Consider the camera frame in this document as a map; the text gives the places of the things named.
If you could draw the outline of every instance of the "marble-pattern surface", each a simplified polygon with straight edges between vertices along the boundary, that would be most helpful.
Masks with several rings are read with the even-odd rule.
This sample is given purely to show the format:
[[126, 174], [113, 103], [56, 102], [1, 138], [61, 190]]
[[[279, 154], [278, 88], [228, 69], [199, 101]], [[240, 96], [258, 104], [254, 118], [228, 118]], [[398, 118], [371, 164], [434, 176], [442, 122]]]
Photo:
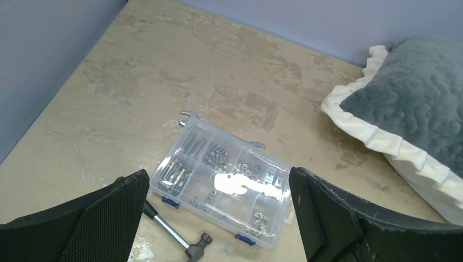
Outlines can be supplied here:
[[[0, 166], [0, 223], [142, 168], [151, 174], [180, 132], [182, 110], [379, 205], [442, 221], [381, 154], [320, 111], [335, 85], [361, 76], [354, 65], [171, 0], [130, 1]], [[296, 219], [266, 250], [148, 198], [186, 239], [214, 237], [202, 261], [305, 261]], [[142, 218], [129, 261], [154, 260], [186, 256]]]

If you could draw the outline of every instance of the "gray pillow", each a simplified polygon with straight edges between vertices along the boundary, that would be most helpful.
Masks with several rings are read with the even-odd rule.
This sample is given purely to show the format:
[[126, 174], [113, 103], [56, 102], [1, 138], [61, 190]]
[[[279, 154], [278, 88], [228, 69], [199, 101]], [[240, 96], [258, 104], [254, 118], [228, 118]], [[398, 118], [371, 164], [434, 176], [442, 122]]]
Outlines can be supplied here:
[[336, 86], [322, 111], [463, 225], [463, 43], [417, 36], [370, 53], [365, 77]]
[[375, 77], [341, 108], [463, 177], [463, 43], [419, 36], [387, 49]]

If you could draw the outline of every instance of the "hammer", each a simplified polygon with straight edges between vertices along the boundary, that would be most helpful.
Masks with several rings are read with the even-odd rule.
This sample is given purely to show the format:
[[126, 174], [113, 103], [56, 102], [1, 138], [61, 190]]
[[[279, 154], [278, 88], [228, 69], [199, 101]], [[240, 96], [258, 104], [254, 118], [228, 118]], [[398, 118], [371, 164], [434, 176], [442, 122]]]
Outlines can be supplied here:
[[188, 244], [188, 242], [175, 229], [173, 229], [162, 217], [158, 211], [148, 202], [145, 201], [143, 213], [151, 220], [160, 225], [169, 235], [171, 235], [178, 243], [185, 248], [185, 253], [189, 257], [188, 262], [197, 262], [204, 255], [204, 248], [212, 242], [212, 238], [207, 233], [201, 235], [201, 239], [196, 244]]

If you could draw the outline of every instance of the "clear plastic case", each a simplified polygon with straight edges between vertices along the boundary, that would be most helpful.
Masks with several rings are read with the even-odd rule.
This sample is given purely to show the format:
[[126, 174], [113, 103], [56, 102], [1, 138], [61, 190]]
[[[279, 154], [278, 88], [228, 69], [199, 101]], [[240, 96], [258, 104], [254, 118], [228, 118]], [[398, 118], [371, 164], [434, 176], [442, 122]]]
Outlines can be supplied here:
[[291, 166], [199, 119], [189, 120], [151, 177], [151, 190], [235, 234], [276, 246], [290, 199]]

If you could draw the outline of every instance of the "wall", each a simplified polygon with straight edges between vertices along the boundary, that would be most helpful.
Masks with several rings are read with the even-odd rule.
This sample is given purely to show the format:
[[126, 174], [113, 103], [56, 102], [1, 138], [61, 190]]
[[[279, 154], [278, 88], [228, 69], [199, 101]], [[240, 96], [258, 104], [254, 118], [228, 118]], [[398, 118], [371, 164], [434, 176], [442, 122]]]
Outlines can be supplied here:
[[0, 0], [0, 163], [125, 0]]
[[368, 47], [416, 34], [463, 40], [462, 0], [181, 0], [364, 66]]

